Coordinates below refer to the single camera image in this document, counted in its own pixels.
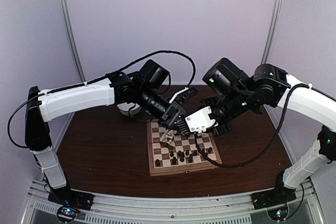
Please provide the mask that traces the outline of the dark chess piece corner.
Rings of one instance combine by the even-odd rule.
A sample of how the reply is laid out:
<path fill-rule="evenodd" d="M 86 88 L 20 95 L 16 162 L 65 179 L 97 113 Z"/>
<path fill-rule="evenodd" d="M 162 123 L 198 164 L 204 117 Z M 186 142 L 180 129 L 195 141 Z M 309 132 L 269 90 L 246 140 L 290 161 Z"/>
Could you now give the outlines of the dark chess piece corner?
<path fill-rule="evenodd" d="M 159 160 L 159 159 L 156 159 L 156 160 L 155 160 L 155 165 L 156 165 L 156 166 L 160 166 L 160 164 L 161 164 L 161 163 L 160 163 L 160 160 Z"/>

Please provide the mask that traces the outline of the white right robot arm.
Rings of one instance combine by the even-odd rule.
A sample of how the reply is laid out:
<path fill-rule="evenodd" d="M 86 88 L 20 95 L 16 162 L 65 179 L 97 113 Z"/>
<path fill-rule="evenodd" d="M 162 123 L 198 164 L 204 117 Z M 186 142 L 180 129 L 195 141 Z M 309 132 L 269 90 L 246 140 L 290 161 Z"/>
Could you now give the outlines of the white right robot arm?
<path fill-rule="evenodd" d="M 232 121 L 248 110 L 259 113 L 262 105 L 282 108 L 282 115 L 293 110 L 322 124 L 313 146 L 278 177 L 269 192 L 279 204 L 323 163 L 335 161 L 335 99 L 305 84 L 285 70 L 265 63 L 249 77 L 229 59 L 215 63 L 202 80 L 219 96 L 211 105 L 209 117 L 219 124 Z"/>

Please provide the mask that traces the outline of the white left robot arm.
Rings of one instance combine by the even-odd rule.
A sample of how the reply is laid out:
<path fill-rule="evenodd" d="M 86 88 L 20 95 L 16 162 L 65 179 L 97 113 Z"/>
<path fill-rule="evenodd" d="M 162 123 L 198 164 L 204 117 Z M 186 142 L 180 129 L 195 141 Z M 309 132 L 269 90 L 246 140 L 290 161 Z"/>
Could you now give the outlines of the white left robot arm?
<path fill-rule="evenodd" d="M 156 92 L 169 72 L 148 60 L 136 72 L 109 73 L 89 82 L 54 90 L 29 90 L 25 117 L 25 143 L 34 154 L 55 196 L 71 205 L 75 192 L 67 186 L 66 175 L 52 146 L 47 123 L 60 116 L 97 107 L 135 103 L 158 119 L 165 128 L 179 130 L 185 110 L 175 100 L 167 101 Z"/>

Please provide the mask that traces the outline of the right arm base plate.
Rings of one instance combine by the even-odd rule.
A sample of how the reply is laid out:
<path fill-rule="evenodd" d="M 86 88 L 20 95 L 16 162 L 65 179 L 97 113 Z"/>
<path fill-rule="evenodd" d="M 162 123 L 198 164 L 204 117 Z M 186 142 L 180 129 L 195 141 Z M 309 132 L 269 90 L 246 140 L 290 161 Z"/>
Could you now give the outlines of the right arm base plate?
<path fill-rule="evenodd" d="M 294 190 L 277 191 L 271 189 L 251 194 L 251 200 L 255 210 L 285 204 L 296 198 Z"/>

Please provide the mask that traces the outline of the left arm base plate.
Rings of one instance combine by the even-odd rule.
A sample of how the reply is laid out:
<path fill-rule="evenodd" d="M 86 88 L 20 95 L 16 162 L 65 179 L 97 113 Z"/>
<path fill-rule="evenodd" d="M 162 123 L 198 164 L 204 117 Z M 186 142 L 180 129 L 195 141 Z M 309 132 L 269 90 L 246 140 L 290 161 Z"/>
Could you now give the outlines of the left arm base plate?
<path fill-rule="evenodd" d="M 79 210 L 90 210 L 93 204 L 94 195 L 79 191 L 50 192 L 48 200 L 66 207 Z"/>

